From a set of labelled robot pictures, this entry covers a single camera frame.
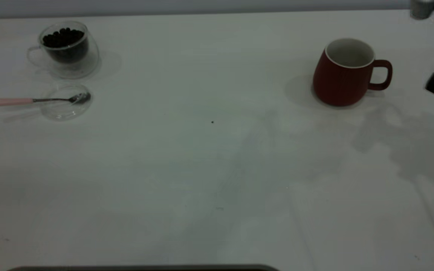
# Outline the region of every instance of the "glass cup handle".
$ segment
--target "glass cup handle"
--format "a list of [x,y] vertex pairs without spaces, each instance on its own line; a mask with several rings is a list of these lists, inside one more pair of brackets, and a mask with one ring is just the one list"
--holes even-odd
[[31,64],[35,65],[36,67],[44,68],[43,63],[35,61],[33,59],[33,56],[32,56],[33,53],[32,52],[34,52],[36,50],[41,50],[41,47],[40,46],[32,46],[32,47],[28,48],[28,50],[26,51],[26,58],[28,59],[28,61]]

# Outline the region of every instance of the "white wall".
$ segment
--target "white wall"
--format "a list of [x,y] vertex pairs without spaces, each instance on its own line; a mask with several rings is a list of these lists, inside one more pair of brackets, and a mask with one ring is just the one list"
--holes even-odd
[[0,0],[0,17],[405,9],[409,0]]

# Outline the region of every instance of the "glass saucer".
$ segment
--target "glass saucer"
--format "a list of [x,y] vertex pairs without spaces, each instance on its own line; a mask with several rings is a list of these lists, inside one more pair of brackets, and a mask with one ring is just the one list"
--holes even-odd
[[69,101],[43,102],[41,113],[50,120],[71,120],[83,114],[93,101],[93,95],[84,85],[70,81],[55,82],[51,90],[43,95],[43,99],[69,99],[78,94],[81,95],[74,103]]

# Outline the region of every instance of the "red mug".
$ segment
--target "red mug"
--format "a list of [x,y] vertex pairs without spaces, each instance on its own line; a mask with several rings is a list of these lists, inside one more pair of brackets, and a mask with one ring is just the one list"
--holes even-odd
[[[385,67],[388,76],[381,84],[370,83],[374,67]],[[384,90],[391,83],[393,67],[388,60],[375,60],[373,49],[363,41],[342,38],[329,43],[316,67],[314,91],[324,103],[349,106],[368,89]]]

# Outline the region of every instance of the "spoon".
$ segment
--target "spoon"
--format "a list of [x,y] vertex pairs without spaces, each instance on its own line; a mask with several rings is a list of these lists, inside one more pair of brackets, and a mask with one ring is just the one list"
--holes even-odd
[[69,99],[51,98],[51,99],[31,99],[31,98],[17,98],[17,99],[0,99],[0,106],[16,106],[16,105],[29,105],[32,103],[50,102],[50,101],[68,101],[70,103],[84,104],[91,98],[90,93],[80,93]]

